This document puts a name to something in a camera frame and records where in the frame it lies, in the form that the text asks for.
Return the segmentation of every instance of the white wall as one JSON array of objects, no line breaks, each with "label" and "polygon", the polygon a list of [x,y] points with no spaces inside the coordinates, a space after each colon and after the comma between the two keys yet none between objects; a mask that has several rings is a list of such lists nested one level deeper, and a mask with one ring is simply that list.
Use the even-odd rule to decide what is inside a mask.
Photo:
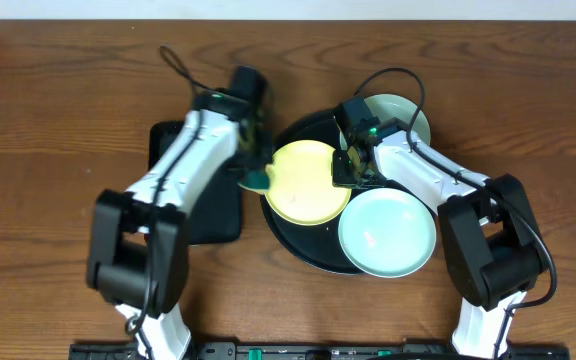
[{"label": "white wall", "polygon": [[576,0],[0,0],[0,19],[576,20]]}]

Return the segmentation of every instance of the wood grain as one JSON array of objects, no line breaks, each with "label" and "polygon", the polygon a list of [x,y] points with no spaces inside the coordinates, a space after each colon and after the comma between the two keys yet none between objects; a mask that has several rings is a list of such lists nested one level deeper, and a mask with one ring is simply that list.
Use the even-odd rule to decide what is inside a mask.
[{"label": "wood grain", "polygon": [[[76,340],[119,340],[123,320],[84,284],[91,208],[145,171],[148,131],[182,117],[187,84],[158,59],[177,48],[203,82],[258,67],[273,128],[335,105],[386,66],[418,72],[433,147],[523,182],[560,273],[547,306],[510,338],[564,343],[576,359],[576,23],[0,21],[0,359],[64,359]],[[417,99],[384,77],[370,93]],[[245,196],[237,242],[191,249],[181,299],[203,337],[247,342],[448,339],[460,305],[441,245],[403,279],[345,277],[290,255]],[[529,297],[546,290],[540,279]]]}]

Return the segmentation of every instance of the yellow plate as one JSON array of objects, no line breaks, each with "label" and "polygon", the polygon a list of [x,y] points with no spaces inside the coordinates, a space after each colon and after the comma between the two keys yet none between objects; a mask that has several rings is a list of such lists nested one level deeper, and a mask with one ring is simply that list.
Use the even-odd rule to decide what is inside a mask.
[{"label": "yellow plate", "polygon": [[332,153],[328,144],[301,140],[277,150],[267,169],[266,199],[282,218],[298,225],[319,225],[339,215],[351,189],[332,186]]}]

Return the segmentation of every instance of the light blue plate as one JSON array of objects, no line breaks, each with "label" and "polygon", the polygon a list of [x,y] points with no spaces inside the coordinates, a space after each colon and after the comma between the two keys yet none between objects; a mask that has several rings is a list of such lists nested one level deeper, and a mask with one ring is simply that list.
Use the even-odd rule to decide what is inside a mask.
[{"label": "light blue plate", "polygon": [[368,274],[394,278],[421,268],[437,242],[435,222],[424,204],[395,189],[374,189],[354,198],[339,221],[348,259]]}]

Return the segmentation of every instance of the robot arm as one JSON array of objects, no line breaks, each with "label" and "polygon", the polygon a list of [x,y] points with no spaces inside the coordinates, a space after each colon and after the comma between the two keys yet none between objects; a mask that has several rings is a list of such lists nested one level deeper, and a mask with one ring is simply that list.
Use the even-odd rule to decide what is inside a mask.
[{"label": "robot arm", "polygon": [[[177,304],[188,274],[185,219],[224,162],[242,175],[270,162],[270,137],[260,130],[264,90],[265,80],[258,72],[238,68],[229,89],[205,92],[194,100],[182,131],[142,179],[124,193],[105,190],[97,199],[87,283],[128,319],[147,312],[137,337],[143,356],[150,352],[155,359],[181,359],[186,352],[190,331]],[[158,203],[151,206],[160,177],[193,141],[200,112],[198,137],[170,170]],[[156,243],[148,269],[148,248],[124,241],[123,233],[147,233],[151,211],[157,212]],[[154,300],[144,309],[147,281],[152,281]]]},{"label": "robot arm", "polygon": [[[407,125],[397,119],[380,123],[360,97],[334,111],[348,145],[333,156],[333,182],[337,186],[369,188],[395,181],[438,216],[446,265],[453,284],[464,297],[453,345],[462,355],[491,358],[505,309],[521,302],[547,269],[534,238],[512,216],[477,189],[458,182],[413,151]],[[423,143],[412,131],[419,150],[454,173],[511,200],[536,229],[521,183],[510,175],[491,180],[469,171]],[[503,230],[486,238],[481,226],[503,222]],[[502,337],[499,354],[506,350]]]}]

